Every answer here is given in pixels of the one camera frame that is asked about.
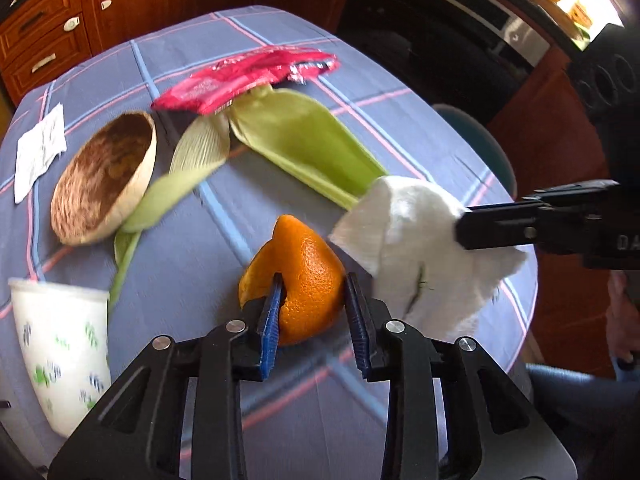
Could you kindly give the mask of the person's right hand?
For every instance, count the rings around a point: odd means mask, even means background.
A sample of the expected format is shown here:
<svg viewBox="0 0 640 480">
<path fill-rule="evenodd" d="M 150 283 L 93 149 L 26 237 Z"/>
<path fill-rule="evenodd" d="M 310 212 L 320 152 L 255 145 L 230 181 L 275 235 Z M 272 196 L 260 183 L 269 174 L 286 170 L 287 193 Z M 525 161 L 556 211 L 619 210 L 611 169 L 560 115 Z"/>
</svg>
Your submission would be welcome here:
<svg viewBox="0 0 640 480">
<path fill-rule="evenodd" d="M 610 304 L 606 310 L 606 342 L 616 365 L 632 370 L 639 362 L 639 311 L 627 295 L 623 271 L 612 271 L 608 278 Z"/>
</svg>

